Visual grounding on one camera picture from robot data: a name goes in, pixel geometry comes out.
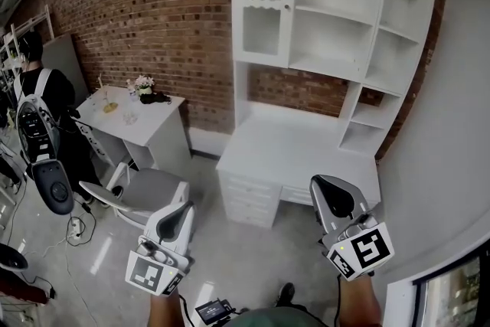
white vanity table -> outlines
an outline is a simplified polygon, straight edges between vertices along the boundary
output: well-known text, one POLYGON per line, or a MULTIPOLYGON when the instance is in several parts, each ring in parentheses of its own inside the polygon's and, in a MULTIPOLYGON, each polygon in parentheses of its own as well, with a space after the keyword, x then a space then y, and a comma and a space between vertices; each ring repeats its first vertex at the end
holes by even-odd
POLYGON ((77 109, 80 131, 87 137, 97 155, 117 166, 130 154, 139 168, 156 168, 183 176, 191 161, 178 107, 181 97, 171 96, 171 103, 143 104, 131 101, 122 87, 104 86, 116 110, 104 113, 106 105, 102 90, 96 91, 77 109), (125 116, 137 120, 126 124, 125 116))
POLYGON ((374 155, 407 95, 434 0, 232 0, 235 130, 217 170, 227 216, 272 227, 280 200, 312 204, 313 175, 381 201, 374 155), (249 98, 263 64, 346 80, 339 117, 249 98), (383 98, 360 102, 363 90, 383 98))

power strip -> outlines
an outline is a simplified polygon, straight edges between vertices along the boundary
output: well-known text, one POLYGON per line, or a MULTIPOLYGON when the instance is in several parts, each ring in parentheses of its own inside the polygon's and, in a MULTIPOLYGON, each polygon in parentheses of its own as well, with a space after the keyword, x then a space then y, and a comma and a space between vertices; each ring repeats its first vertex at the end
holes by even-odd
POLYGON ((73 238, 75 241, 79 241, 81 234, 82 234, 82 224, 80 222, 80 219, 74 217, 71 220, 71 232, 69 237, 73 238))

white bookshelf hutch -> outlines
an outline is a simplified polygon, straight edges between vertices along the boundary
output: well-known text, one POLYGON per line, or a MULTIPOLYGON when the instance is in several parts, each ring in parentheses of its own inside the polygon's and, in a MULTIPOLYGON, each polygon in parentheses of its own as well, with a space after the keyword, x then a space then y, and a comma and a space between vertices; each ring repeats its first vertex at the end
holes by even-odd
POLYGON ((217 170, 227 216, 272 227, 280 200, 312 204, 323 174, 381 201, 374 155, 425 44, 434 0, 232 0, 235 131, 217 170), (251 64, 348 80, 340 116, 249 100, 251 64), (363 89, 383 94, 359 102, 363 89))

brick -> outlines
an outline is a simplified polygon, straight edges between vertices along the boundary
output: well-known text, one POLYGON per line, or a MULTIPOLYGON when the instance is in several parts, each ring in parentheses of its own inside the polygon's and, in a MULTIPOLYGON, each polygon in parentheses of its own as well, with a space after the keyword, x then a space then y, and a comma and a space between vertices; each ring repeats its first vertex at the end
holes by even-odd
MULTIPOLYGON (((72 34, 91 90, 97 77, 117 86, 151 74, 155 90, 187 98, 187 126, 232 132, 234 114, 230 0, 23 0, 11 22, 23 23, 49 4, 55 34, 72 34)), ((437 42, 445 0, 436 0, 430 32, 409 94, 377 158, 383 157, 417 97, 437 42)), ((47 24, 38 25, 47 37, 47 24)), ((252 100, 338 116, 347 83, 304 71, 256 66, 252 100)), ((362 92, 361 102, 381 97, 362 92)))

white desk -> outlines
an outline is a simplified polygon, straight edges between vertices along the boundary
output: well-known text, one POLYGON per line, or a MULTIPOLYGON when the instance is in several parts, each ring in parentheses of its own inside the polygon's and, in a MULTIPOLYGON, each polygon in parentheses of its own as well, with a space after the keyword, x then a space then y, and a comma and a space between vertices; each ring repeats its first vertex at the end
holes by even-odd
POLYGON ((142 104, 132 102, 128 90, 105 86, 108 100, 118 103, 116 110, 104 113, 106 101, 98 90, 77 109, 80 131, 88 138, 101 159, 118 165, 129 153, 139 168, 157 168, 183 176, 191 160, 178 107, 181 97, 171 96, 171 103, 142 104), (126 124, 124 116, 134 113, 138 119, 126 124))
POLYGON ((313 175, 356 185, 370 207, 381 201, 374 157, 337 148, 337 119, 325 117, 316 125, 272 114, 254 113, 246 119, 217 165, 228 218, 272 227, 280 200, 312 205, 313 175))

